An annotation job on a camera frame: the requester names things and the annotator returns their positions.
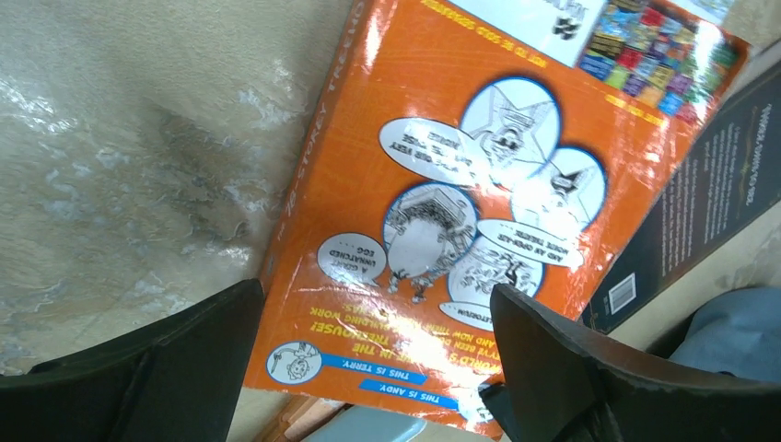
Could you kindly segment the blue backpack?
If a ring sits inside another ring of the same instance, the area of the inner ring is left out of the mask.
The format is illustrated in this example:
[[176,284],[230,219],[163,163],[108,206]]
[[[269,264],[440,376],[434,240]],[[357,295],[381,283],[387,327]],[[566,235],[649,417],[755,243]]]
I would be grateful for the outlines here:
[[700,307],[668,357],[649,355],[675,387],[695,391],[780,389],[780,289],[729,291]]

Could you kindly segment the orange treehouse book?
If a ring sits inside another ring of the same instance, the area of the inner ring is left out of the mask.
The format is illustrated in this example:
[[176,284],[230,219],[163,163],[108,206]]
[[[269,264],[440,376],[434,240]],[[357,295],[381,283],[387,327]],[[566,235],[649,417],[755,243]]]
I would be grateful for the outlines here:
[[355,1],[245,386],[500,438],[493,288],[578,318],[749,55],[693,1]]

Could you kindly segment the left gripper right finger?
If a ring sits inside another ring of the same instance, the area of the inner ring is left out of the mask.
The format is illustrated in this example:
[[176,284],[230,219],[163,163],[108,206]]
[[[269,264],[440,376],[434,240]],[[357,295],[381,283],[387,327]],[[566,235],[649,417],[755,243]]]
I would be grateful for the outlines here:
[[649,353],[510,285],[490,309],[503,380],[480,393],[513,441],[776,441],[780,389],[675,387]]

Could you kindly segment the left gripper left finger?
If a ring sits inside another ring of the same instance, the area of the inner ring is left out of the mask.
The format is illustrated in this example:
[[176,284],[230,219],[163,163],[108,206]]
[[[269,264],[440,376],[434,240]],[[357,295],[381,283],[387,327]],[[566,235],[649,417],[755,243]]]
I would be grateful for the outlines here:
[[265,296],[248,279],[1,380],[5,441],[223,441]]

